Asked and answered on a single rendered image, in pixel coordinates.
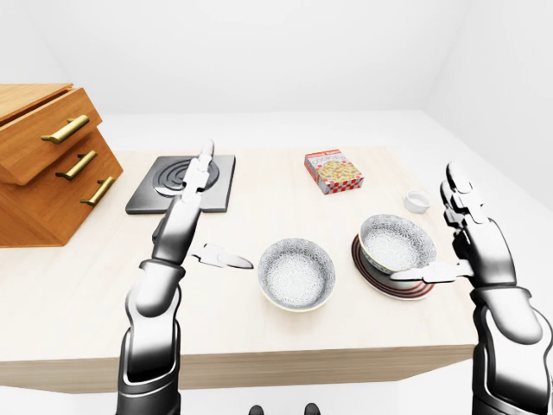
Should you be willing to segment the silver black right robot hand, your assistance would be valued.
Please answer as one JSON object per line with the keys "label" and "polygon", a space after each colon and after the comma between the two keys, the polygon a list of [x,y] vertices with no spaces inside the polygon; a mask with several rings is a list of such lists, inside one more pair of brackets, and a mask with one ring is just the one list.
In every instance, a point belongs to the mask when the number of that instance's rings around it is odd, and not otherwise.
{"label": "silver black right robot hand", "polygon": [[480,194],[458,163],[447,165],[446,177],[440,187],[443,216],[454,229],[452,246],[458,262],[431,262],[421,268],[395,272],[391,279],[437,284],[465,277],[475,288],[515,285],[516,272],[509,247],[497,223],[487,216]]}

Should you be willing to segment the wooden cabinet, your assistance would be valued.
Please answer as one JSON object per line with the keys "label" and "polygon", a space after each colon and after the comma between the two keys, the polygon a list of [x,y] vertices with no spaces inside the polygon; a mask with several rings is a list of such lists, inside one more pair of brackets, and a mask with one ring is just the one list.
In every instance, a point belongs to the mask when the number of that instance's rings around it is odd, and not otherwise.
{"label": "wooden cabinet", "polygon": [[63,246],[123,169],[86,91],[0,84],[0,247]]}

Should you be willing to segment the flat dark stove plate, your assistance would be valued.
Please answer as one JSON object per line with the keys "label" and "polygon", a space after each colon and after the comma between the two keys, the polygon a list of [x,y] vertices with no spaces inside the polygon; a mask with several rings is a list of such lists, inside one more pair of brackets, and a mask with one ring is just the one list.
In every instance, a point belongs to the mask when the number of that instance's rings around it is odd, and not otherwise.
{"label": "flat dark stove plate", "polygon": [[[159,156],[125,207],[127,214],[164,214],[172,198],[184,189],[183,178],[191,156]],[[201,209],[224,213],[228,207],[234,155],[216,155],[208,166],[209,179],[201,197]]]}

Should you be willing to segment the small white ramekin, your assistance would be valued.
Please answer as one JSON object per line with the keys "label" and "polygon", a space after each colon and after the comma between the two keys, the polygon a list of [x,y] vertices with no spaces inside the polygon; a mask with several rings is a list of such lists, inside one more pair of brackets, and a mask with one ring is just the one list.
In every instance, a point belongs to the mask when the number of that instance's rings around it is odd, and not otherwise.
{"label": "small white ramekin", "polygon": [[404,206],[412,213],[423,214],[431,206],[431,200],[427,193],[411,190],[404,197]]}

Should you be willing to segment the red white cookie box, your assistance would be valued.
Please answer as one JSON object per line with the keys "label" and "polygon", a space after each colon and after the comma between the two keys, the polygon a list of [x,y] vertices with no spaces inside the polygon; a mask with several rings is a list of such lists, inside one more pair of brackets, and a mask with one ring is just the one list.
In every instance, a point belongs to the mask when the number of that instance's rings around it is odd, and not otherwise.
{"label": "red white cookie box", "polygon": [[360,188],[363,174],[338,149],[310,153],[304,165],[324,195]]}

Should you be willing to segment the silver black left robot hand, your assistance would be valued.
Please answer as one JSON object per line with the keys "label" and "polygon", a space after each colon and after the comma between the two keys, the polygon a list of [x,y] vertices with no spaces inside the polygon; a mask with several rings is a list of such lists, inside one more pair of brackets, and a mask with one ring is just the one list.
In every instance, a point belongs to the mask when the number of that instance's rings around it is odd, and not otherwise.
{"label": "silver black left robot hand", "polygon": [[187,256],[200,217],[201,196],[208,182],[213,152],[214,142],[208,139],[201,153],[191,160],[183,178],[184,189],[173,197],[152,235],[152,259],[180,266]]}

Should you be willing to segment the wooden cabinet drawer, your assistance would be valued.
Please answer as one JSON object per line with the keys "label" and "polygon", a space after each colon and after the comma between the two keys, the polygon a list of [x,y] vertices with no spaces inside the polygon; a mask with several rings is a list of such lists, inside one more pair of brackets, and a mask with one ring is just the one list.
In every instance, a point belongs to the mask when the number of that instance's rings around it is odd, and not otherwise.
{"label": "wooden cabinet drawer", "polygon": [[[86,115],[90,121],[61,144],[42,141]],[[24,185],[94,131],[101,118],[84,88],[70,84],[0,84],[0,182]]]}
{"label": "wooden cabinet drawer", "polygon": [[99,181],[117,178],[122,168],[107,148],[72,180],[61,177],[78,162],[76,150],[25,186],[0,184],[0,247],[63,246],[92,206],[85,203],[100,188]]}
{"label": "wooden cabinet drawer", "polygon": [[[97,156],[71,181],[57,177],[76,164],[78,154],[95,150]],[[99,131],[87,135],[58,162],[46,168],[25,186],[0,185],[0,208],[26,222],[37,220],[52,232],[79,227],[92,206],[80,203],[99,188],[97,180],[117,178],[122,169]]]}

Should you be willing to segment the white plate with red rings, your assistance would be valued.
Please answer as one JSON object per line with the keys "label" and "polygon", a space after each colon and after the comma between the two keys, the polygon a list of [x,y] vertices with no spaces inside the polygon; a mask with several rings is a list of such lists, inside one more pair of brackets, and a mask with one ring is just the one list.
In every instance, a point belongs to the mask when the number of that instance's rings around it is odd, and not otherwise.
{"label": "white plate with red rings", "polygon": [[353,262],[362,278],[375,290],[401,300],[421,300],[430,295],[434,289],[433,284],[425,284],[423,281],[395,281],[388,274],[377,270],[365,258],[359,237],[353,238],[351,246]]}

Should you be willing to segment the patterned grey white bowl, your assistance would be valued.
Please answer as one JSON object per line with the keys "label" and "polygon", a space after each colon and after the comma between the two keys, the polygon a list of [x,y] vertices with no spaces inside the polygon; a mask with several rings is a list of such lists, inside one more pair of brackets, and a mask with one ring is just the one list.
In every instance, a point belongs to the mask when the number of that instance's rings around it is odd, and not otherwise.
{"label": "patterned grey white bowl", "polygon": [[330,298],[334,263],[320,246],[307,239],[281,239],[269,246],[258,263],[262,292],[277,307],[292,312],[320,308]]}
{"label": "patterned grey white bowl", "polygon": [[433,240],[421,227],[393,214],[366,219],[358,239],[366,260],[388,275],[424,267],[437,257]]}

